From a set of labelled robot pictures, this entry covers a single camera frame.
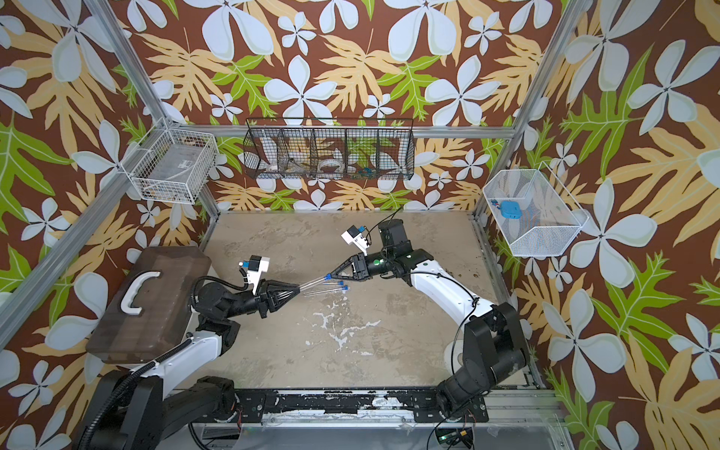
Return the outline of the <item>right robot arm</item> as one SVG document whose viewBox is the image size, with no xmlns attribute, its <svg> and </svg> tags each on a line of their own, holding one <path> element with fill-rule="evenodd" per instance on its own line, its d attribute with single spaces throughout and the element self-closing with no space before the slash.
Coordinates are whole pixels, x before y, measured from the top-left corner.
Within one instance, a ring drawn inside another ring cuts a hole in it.
<svg viewBox="0 0 720 450">
<path fill-rule="evenodd" d="M 338 281 L 399 279 L 427 296 L 456 326 L 451 350 L 461 346 L 461 362 L 450 364 L 450 375 L 435 388 L 442 416 L 478 414 L 482 399 L 530 362 L 519 313 L 508 303 L 481 297 L 451 276 L 425 249 L 416 249 L 403 221 L 386 219 L 377 229 L 382 247 L 371 251 L 364 227 L 351 226 L 342 240 L 359 252 L 328 274 Z"/>
</svg>

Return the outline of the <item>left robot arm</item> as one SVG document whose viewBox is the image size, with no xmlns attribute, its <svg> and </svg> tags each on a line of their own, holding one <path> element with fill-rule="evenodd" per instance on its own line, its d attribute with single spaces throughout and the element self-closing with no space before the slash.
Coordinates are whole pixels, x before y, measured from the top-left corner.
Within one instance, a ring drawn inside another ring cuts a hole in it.
<svg viewBox="0 0 720 450">
<path fill-rule="evenodd" d="M 298 284 L 273 279 L 262 279 L 255 286 L 238 286 L 211 276 L 195 279 L 189 306 L 198 314 L 196 330 L 137 369 L 104 376 L 72 448 L 155 449 L 198 419 L 233 416 L 236 388 L 232 381 L 206 376 L 184 390 L 178 386 L 234 345 L 240 330 L 234 317 L 257 313 L 266 318 L 301 292 Z"/>
</svg>

